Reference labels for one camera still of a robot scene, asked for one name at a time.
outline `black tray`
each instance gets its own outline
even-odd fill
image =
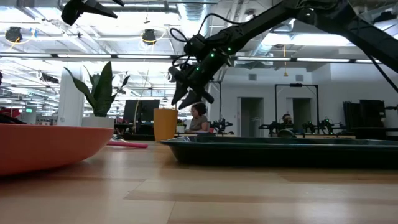
[[[397,168],[398,142],[360,139],[180,137],[179,162],[202,165]]]

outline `yellow container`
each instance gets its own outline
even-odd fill
[[[178,111],[175,109],[154,110],[155,140],[168,140],[174,138],[177,128]]]

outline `robot arm on table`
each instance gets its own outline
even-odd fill
[[[174,65],[169,68],[176,80],[172,104],[176,104],[187,93],[179,108],[189,106],[202,97],[210,103],[214,102],[214,98],[205,91],[205,85],[223,65],[231,65],[230,55],[243,48],[251,38],[289,18],[346,37],[363,50],[398,92],[398,88],[374,59],[398,73],[398,40],[360,18],[347,0],[283,0],[250,21],[235,23],[211,37],[204,38],[198,33],[189,40],[185,38],[185,55],[195,56],[198,64],[189,65],[186,60],[179,66],[180,69]]]

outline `white pot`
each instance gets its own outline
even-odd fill
[[[114,127],[113,118],[102,118],[96,116],[85,117],[81,121],[83,127],[89,128],[111,128]]]
[[[184,132],[185,132],[184,126],[177,126],[176,132],[177,132],[177,133],[184,133]]]

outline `orange bowl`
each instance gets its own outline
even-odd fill
[[[113,129],[0,124],[0,175],[82,161],[111,139]]]

